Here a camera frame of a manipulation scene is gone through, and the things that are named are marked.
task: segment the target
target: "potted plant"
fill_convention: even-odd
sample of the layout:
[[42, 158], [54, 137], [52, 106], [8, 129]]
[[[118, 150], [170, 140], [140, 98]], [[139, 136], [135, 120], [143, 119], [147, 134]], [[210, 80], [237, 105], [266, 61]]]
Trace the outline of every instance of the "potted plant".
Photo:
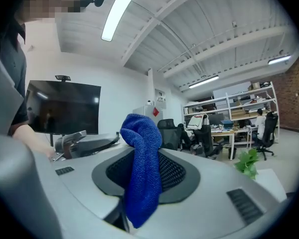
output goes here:
[[242, 151], [239, 155], [239, 160], [238, 163], [235, 163], [236, 169], [255, 180], [257, 174], [255, 163], [259, 160], [256, 150], [250, 149], [248, 153]]

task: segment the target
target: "black hair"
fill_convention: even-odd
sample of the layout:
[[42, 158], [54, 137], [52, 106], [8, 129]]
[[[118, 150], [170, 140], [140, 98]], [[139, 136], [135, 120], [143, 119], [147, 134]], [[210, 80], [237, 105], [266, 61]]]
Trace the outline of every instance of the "black hair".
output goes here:
[[257, 113], [258, 113], [259, 115], [262, 115], [262, 114], [263, 114], [263, 110], [262, 110], [262, 109], [258, 109], [258, 110], [257, 110]]

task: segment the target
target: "black office chair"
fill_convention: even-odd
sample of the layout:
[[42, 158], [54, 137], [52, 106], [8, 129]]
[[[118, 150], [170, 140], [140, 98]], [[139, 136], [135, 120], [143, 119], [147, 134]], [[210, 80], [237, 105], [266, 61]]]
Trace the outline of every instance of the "black office chair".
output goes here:
[[161, 134], [161, 148], [178, 150], [181, 136], [181, 128], [175, 127], [173, 119], [162, 119], [157, 123]]
[[191, 142], [190, 138], [188, 137], [187, 132], [184, 129], [184, 124], [180, 123], [178, 124], [178, 126], [181, 129], [181, 135], [180, 135], [180, 151], [184, 150], [184, 149], [190, 149], [190, 147], [193, 145], [193, 143]]
[[275, 132], [275, 129], [277, 126], [277, 122], [278, 122], [277, 115], [274, 115], [272, 112], [267, 114], [266, 120], [265, 120], [265, 131], [263, 134], [263, 138], [261, 140], [260, 146], [257, 147], [257, 152], [261, 152], [263, 154], [264, 160], [267, 160], [265, 152], [271, 153], [272, 154], [271, 156], [274, 155], [274, 153], [270, 150], [267, 150], [267, 148], [269, 148], [275, 142], [274, 132]]
[[210, 125], [202, 125], [200, 130], [194, 130], [193, 132], [197, 143], [203, 147], [203, 153], [197, 156], [216, 159], [215, 155], [219, 154], [222, 145], [217, 144], [214, 148]]

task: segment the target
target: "large black screen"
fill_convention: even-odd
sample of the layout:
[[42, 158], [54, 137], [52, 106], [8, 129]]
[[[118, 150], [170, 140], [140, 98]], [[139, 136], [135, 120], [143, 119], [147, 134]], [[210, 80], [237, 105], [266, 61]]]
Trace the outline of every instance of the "large black screen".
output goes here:
[[36, 132], [98, 134], [101, 87], [30, 81], [26, 92], [29, 125]]

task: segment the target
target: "microfiber cloth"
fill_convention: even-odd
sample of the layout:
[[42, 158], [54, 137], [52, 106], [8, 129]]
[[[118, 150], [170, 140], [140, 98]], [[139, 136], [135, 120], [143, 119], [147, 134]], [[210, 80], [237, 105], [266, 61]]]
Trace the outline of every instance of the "microfiber cloth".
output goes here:
[[162, 139], [149, 117], [129, 114], [123, 122], [121, 135], [135, 148], [132, 176], [125, 190], [125, 209], [134, 228], [139, 228], [158, 206], [161, 193], [158, 149]]

